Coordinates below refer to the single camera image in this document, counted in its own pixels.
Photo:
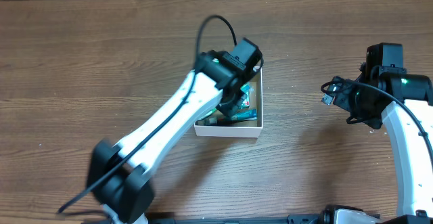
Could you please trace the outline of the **green soap packet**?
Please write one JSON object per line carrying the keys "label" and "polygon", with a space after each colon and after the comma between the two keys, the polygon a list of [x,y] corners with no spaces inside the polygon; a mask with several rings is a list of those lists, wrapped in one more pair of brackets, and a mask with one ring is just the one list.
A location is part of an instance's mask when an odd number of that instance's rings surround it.
{"label": "green soap packet", "polygon": [[243,101],[240,105],[241,109],[250,107],[250,84],[246,83],[241,87],[241,91],[244,93]]}

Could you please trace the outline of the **green white toothbrush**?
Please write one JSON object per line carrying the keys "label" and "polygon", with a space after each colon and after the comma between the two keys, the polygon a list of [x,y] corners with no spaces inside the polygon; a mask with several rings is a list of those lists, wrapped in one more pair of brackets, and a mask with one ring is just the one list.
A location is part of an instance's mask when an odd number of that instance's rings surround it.
{"label": "green white toothbrush", "polygon": [[209,116],[211,116],[212,114],[214,114],[216,111],[217,111],[216,108],[210,110],[205,115],[203,115],[201,118],[199,118],[198,121],[201,121],[201,120],[204,120],[204,119],[208,118]]}

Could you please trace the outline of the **Colgate toothpaste tube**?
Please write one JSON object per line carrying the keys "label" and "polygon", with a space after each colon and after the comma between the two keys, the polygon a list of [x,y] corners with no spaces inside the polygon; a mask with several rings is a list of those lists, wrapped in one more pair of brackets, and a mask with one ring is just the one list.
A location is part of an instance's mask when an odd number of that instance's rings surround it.
{"label": "Colgate toothpaste tube", "polygon": [[241,122],[245,120],[256,120],[257,119],[257,111],[253,110],[245,110],[234,114],[233,116],[222,116],[217,118],[218,123],[223,122]]}

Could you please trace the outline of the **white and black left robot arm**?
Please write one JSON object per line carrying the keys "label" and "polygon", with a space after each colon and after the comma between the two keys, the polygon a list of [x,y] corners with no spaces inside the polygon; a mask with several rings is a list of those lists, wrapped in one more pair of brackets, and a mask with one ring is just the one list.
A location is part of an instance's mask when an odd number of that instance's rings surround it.
{"label": "white and black left robot arm", "polygon": [[95,146],[87,187],[108,223],[147,223],[144,212],[154,199],[150,179],[164,157],[211,110],[233,116],[246,96],[242,87],[262,64],[261,51],[247,39],[230,52],[201,53],[195,70],[151,118],[117,143],[103,139]]}

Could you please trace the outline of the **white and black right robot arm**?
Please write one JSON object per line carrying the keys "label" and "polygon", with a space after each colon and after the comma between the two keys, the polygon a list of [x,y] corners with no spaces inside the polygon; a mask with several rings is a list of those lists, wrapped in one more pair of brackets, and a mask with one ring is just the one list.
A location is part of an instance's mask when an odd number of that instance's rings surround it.
{"label": "white and black right robot arm", "polygon": [[407,72],[397,43],[368,47],[360,71],[355,80],[335,76],[322,84],[322,101],[347,111],[350,125],[386,128],[398,187],[390,223],[431,223],[432,81]]}

